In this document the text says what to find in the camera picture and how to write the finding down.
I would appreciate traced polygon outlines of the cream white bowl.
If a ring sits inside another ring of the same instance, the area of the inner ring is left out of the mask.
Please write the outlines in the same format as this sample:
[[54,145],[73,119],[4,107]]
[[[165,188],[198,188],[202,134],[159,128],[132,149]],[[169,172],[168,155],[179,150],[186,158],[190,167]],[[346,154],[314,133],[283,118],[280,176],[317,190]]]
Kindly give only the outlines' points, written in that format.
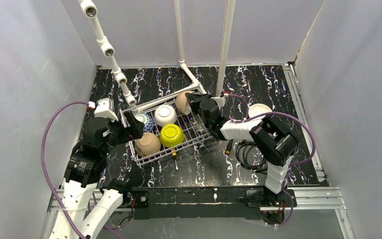
[[193,91],[183,91],[179,93],[176,97],[175,104],[182,114],[189,115],[191,113],[191,107],[187,102],[186,93],[193,93]]

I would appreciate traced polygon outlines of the red patterned blue bowl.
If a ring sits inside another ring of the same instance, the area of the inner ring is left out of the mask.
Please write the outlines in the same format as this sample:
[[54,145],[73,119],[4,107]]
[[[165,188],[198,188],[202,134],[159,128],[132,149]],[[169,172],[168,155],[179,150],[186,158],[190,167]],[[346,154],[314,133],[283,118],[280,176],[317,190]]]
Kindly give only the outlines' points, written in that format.
[[152,132],[155,123],[151,116],[148,114],[136,114],[134,117],[144,123],[143,132]]

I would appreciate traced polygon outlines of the white bowl brown rim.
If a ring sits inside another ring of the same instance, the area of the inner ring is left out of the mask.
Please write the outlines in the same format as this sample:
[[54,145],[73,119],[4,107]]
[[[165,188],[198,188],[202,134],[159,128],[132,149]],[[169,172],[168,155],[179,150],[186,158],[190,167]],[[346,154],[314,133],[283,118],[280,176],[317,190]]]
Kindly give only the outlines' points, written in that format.
[[135,140],[135,149],[140,156],[146,157],[158,153],[161,143],[155,134],[145,132],[140,139]]

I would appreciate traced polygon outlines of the grey white bowl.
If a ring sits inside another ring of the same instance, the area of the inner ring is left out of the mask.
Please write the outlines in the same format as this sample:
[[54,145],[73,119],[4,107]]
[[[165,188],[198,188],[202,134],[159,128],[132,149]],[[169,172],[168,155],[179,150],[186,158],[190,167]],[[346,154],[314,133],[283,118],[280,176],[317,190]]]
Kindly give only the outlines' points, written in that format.
[[160,105],[154,112],[154,122],[164,127],[168,124],[173,124],[177,120],[177,113],[170,105]]

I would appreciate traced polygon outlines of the yellow green bowl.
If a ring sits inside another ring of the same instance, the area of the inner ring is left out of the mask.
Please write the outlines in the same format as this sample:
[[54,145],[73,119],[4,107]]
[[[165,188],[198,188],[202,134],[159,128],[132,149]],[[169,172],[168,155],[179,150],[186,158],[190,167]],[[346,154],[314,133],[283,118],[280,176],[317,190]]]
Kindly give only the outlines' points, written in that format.
[[160,142],[164,147],[170,148],[181,144],[185,135],[182,129],[176,124],[167,124],[160,132]]

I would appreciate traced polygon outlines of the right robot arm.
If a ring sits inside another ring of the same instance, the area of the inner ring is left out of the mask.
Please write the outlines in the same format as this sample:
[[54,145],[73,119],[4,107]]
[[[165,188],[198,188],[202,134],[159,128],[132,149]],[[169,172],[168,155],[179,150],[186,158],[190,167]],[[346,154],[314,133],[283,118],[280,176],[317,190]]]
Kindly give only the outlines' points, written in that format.
[[191,111],[198,114],[210,134],[220,140],[254,142],[267,161],[265,187],[274,194],[283,190],[290,159],[298,147],[298,137],[279,119],[281,112],[260,113],[246,120],[227,119],[211,95],[185,94]]

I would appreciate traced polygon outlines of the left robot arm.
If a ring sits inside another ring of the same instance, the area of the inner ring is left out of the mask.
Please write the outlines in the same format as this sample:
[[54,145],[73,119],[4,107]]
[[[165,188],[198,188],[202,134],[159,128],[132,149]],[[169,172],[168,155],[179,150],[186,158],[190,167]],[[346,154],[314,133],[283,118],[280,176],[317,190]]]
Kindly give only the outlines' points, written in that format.
[[110,151],[120,144],[143,136],[144,123],[131,112],[124,113],[129,126],[110,118],[94,117],[82,131],[83,138],[74,146],[65,172],[64,192],[51,239],[95,239],[114,210],[127,194],[127,184],[113,180],[100,201],[86,214]]

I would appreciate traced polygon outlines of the white vertical pole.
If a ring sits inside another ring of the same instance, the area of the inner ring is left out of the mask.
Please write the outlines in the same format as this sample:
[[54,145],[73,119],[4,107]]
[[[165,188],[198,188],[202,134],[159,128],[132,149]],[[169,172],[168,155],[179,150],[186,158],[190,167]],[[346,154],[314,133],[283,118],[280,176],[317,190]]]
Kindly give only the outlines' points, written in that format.
[[227,0],[226,2],[222,43],[221,43],[221,53],[220,53],[220,64],[219,64],[219,72],[218,72],[216,92],[215,92],[215,95],[217,97],[220,97],[221,92],[223,91],[235,4],[236,4],[236,0]]

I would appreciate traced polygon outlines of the black orange handled screwdriver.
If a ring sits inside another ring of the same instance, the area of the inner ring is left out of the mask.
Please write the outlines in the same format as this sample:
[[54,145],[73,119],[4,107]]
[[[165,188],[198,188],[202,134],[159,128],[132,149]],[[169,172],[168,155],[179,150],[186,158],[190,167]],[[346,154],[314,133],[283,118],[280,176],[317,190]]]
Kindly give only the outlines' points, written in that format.
[[229,140],[225,149],[225,154],[229,155],[233,148],[234,140]]

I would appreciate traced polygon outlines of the yellow handled screwdriver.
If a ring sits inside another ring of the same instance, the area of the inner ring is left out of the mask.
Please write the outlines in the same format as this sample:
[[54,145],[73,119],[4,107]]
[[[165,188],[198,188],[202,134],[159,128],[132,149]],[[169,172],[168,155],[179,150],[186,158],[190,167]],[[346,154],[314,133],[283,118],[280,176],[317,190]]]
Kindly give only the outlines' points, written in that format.
[[176,153],[175,149],[172,150],[172,159],[175,162],[175,169],[178,171],[179,167],[178,167],[178,163],[177,163],[177,153]]

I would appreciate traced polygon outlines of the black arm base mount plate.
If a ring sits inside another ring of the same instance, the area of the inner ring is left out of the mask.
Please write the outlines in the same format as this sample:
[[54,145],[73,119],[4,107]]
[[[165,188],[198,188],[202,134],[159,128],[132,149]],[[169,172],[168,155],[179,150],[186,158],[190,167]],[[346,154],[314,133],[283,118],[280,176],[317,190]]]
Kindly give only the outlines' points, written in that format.
[[274,196],[262,186],[133,187],[134,218],[246,218],[282,220],[286,210],[297,207],[295,192]]

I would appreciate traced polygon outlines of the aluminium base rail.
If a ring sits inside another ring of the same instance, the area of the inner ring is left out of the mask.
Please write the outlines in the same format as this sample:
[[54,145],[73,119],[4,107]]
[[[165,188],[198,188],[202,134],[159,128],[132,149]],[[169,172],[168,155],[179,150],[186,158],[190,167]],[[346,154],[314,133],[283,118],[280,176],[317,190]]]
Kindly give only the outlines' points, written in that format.
[[271,215],[278,223],[288,211],[333,210],[345,239],[354,233],[346,214],[346,205],[338,187],[290,186],[287,195],[273,203],[261,186],[154,187],[131,189],[138,201],[136,219],[150,218],[232,218],[255,219]]

